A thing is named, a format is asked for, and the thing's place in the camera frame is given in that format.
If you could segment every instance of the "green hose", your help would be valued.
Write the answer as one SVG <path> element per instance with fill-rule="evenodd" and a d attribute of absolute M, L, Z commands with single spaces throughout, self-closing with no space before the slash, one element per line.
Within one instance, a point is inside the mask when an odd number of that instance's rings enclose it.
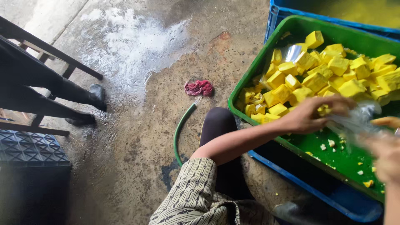
<path fill-rule="evenodd" d="M 183 115 L 182 119 L 180 119 L 178 123 L 178 127 L 176 128 L 175 135 L 174 135 L 174 152 L 175 152 L 175 157 L 176 160 L 178 161 L 178 165 L 182 167 L 182 161 L 179 157 L 178 153 L 178 139 L 179 139 L 179 134 L 180 130 L 182 129 L 183 124 L 185 123 L 186 119 L 190 116 L 190 114 L 196 109 L 196 102 L 193 103 L 190 108 L 185 112 Z"/>

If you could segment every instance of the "wet floor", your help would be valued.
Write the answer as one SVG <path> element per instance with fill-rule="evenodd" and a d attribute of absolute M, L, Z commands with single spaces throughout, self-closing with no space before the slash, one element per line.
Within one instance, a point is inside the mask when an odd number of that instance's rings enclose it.
<path fill-rule="evenodd" d="M 84 88 L 103 85 L 107 112 L 57 100 L 93 113 L 96 126 L 43 120 L 71 131 L 69 137 L 57 137 L 72 161 L 67 224 L 146 224 L 179 172 L 173 135 L 195 101 L 183 85 L 207 79 L 215 88 L 183 127 L 179 151 L 187 159 L 198 146 L 207 111 L 227 107 L 262 48 L 267 1 L 69 0 L 62 3 L 63 13 L 48 1 L 28 2 L 7 1 L 1 16 L 104 75 L 98 81 L 76 70 L 70 79 Z M 24 16 L 5 7 L 20 7 Z M 46 64 L 56 71 L 63 66 L 57 60 Z M 247 155 L 243 166 L 250 190 L 269 210 L 300 194 Z"/>

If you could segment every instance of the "black pants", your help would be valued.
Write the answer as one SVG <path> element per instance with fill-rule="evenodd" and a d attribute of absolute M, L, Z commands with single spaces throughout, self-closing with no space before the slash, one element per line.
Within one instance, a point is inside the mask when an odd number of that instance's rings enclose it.
<path fill-rule="evenodd" d="M 94 105 L 92 93 L 63 78 L 41 61 L 0 36 L 0 108 L 70 119 L 86 114 L 37 93 L 32 87 L 50 90 L 58 98 Z"/>
<path fill-rule="evenodd" d="M 236 130 L 235 117 L 228 109 L 212 108 L 204 119 L 199 146 Z M 240 157 L 218 166 L 215 191 L 234 200 L 254 199 L 244 180 Z"/>

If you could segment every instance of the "rag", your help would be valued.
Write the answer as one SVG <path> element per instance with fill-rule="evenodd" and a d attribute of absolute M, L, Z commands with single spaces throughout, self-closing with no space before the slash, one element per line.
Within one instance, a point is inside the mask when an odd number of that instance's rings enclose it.
<path fill-rule="evenodd" d="M 208 80 L 196 80 L 195 83 L 186 82 L 185 93 L 188 95 L 201 95 L 210 97 L 212 95 L 212 84 Z"/>

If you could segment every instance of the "green plastic tray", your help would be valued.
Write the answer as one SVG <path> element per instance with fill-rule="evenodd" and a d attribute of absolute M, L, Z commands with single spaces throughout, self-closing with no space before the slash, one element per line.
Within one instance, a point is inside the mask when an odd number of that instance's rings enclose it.
<path fill-rule="evenodd" d="M 324 44 L 317 48 L 319 52 L 327 45 L 341 43 L 345 48 L 350 48 L 357 53 L 362 53 L 369 57 L 378 57 L 382 54 L 390 53 L 397 57 L 394 63 L 400 65 L 400 43 L 398 42 L 313 18 L 289 16 L 278 25 L 229 97 L 228 106 L 235 115 L 253 126 L 258 125 L 256 121 L 250 119 L 250 117 L 240 112 L 240 110 L 234 106 L 241 89 L 253 86 L 251 82 L 252 78 L 261 74 L 266 62 L 268 64 L 270 63 L 274 48 L 304 42 L 306 36 L 314 30 L 320 30 L 324 37 Z M 281 39 L 282 35 L 286 32 L 290 32 L 291 35 Z M 391 102 L 383 107 L 383 115 L 399 116 L 399 106 L 399 102 Z M 335 153 L 332 151 L 332 148 L 329 147 L 328 139 L 335 141 Z M 284 135 L 277 137 L 275 141 L 337 179 L 342 180 L 378 201 L 384 202 L 384 194 L 381 193 L 381 191 L 384 190 L 384 186 L 371 170 L 372 156 L 367 151 L 356 147 L 352 147 L 352 153 L 350 154 L 346 147 L 342 151 L 341 144 L 339 144 L 339 137 L 330 129 L 325 128 L 322 132 L 315 132 L 309 135 Z M 321 144 L 326 145 L 326 151 L 321 150 Z M 321 161 L 306 154 L 306 151 L 312 152 L 314 156 L 320 158 Z M 363 162 L 363 164 L 359 166 L 357 164 L 358 162 Z M 335 167 L 336 170 L 325 165 L 326 163 Z M 363 170 L 363 175 L 357 174 L 360 170 Z M 373 188 L 367 188 L 362 184 L 362 182 L 368 180 L 374 181 L 375 185 Z"/>

